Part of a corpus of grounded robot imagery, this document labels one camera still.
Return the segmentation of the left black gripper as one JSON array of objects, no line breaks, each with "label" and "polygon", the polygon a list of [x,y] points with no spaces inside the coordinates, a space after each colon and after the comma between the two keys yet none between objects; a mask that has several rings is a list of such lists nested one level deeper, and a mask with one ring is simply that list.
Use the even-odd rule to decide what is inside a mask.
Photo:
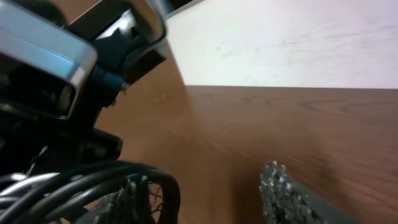
[{"label": "left black gripper", "polygon": [[68,119],[13,111],[1,103],[1,174],[63,172],[102,160],[116,160],[123,140],[95,128],[101,110],[123,89],[123,77],[94,73]]}]

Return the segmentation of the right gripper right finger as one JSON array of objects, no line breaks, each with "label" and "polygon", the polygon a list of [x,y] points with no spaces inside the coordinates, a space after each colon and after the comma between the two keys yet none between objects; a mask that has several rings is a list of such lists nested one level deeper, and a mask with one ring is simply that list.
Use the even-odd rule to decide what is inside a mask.
[{"label": "right gripper right finger", "polygon": [[267,162],[260,175],[262,212],[272,224],[360,224],[291,177],[284,165]]}]

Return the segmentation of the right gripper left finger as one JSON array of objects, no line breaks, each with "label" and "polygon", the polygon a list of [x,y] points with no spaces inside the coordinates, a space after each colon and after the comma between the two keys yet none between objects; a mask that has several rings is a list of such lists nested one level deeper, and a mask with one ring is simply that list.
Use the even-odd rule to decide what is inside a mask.
[{"label": "right gripper left finger", "polygon": [[91,203],[73,223],[162,222],[162,186],[147,175],[117,177],[73,197],[78,212]]}]

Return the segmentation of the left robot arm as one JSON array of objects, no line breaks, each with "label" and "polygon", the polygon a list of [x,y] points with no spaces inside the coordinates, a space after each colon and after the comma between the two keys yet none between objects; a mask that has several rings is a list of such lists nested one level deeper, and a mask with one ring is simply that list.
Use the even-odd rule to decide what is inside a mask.
[{"label": "left robot arm", "polygon": [[101,110],[167,58],[177,1],[99,1],[74,21],[50,1],[1,2],[1,174],[117,159]]}]

